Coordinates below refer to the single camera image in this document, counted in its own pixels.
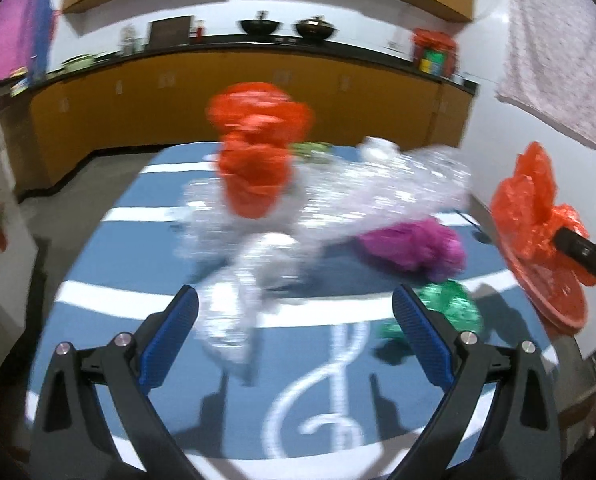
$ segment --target blue gripper pad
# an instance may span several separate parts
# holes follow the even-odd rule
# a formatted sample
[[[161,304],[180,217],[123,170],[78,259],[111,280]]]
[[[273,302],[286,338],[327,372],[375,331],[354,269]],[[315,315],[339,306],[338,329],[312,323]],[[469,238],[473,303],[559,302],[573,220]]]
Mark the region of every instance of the blue gripper pad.
[[[393,291],[393,315],[430,383],[447,393],[454,384],[452,354],[422,313],[415,292],[399,286]]]
[[[198,295],[193,288],[189,287],[174,301],[162,313],[166,318],[140,356],[138,384],[145,395],[162,386],[198,317]]]

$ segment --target metal screw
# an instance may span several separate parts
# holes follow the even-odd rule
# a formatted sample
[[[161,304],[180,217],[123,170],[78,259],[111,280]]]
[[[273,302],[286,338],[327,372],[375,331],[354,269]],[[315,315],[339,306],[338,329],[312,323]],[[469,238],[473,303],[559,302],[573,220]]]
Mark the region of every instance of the metal screw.
[[[72,345],[70,345],[67,342],[63,342],[63,343],[58,343],[56,345],[56,353],[58,355],[66,355],[67,353],[69,353],[69,350],[72,349]]]
[[[533,354],[536,351],[536,345],[531,341],[523,341],[521,347],[527,354]]]
[[[127,332],[121,332],[114,338],[116,346],[127,346],[132,341],[132,335]]]
[[[475,345],[478,342],[478,336],[473,332],[463,332],[460,334],[460,340],[466,345]]]

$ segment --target purple plastic bag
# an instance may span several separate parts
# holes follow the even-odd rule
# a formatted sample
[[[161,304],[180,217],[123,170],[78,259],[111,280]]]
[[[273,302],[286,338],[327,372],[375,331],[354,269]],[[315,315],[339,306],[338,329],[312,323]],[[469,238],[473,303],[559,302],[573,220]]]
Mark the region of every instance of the purple plastic bag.
[[[463,271],[466,253],[456,232],[433,217],[403,222],[360,236],[367,251],[402,270],[423,270],[441,283]]]

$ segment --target pink cloth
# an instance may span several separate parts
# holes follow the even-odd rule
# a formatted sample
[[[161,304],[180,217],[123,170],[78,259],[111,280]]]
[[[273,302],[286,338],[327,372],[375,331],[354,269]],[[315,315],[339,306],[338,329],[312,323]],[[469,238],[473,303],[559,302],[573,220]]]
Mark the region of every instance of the pink cloth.
[[[360,241],[371,254],[402,270],[423,270],[433,282],[444,282],[466,265],[467,255],[456,232],[433,217],[366,233]]]
[[[0,2],[0,80],[28,65],[34,47],[38,0]]]
[[[511,0],[506,69],[503,100],[596,146],[592,0]]]

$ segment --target crumpled red plastic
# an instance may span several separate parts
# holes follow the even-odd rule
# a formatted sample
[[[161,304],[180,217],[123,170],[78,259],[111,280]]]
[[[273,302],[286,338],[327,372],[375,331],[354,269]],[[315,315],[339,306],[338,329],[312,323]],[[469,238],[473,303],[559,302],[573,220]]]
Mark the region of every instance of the crumpled red plastic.
[[[514,174],[503,180],[491,201],[491,214],[503,252],[512,253],[510,268],[519,281],[532,281],[550,306],[571,319],[586,319],[584,296],[578,282],[596,285],[596,278],[580,264],[559,253],[552,240],[566,227],[588,238],[577,211],[555,205],[556,184],[549,155],[533,142],[518,156]]]
[[[207,117],[222,133],[239,131],[251,143],[286,146],[312,127],[312,110],[270,83],[238,83],[215,96]]]
[[[218,167],[229,208],[261,218],[280,197],[290,176],[287,146],[312,127],[305,104],[269,83],[239,83],[212,98],[207,117],[222,131]]]
[[[225,199],[245,218],[267,214],[289,180],[290,153],[270,144],[249,144],[239,134],[224,137],[218,158]]]
[[[580,264],[556,250],[552,239],[558,229],[567,227],[589,238],[577,211],[568,204],[554,205],[556,184],[549,155],[538,142],[518,155],[514,176],[498,186],[491,213],[498,231],[516,256],[533,264],[560,266],[575,273],[587,286],[596,279]]]

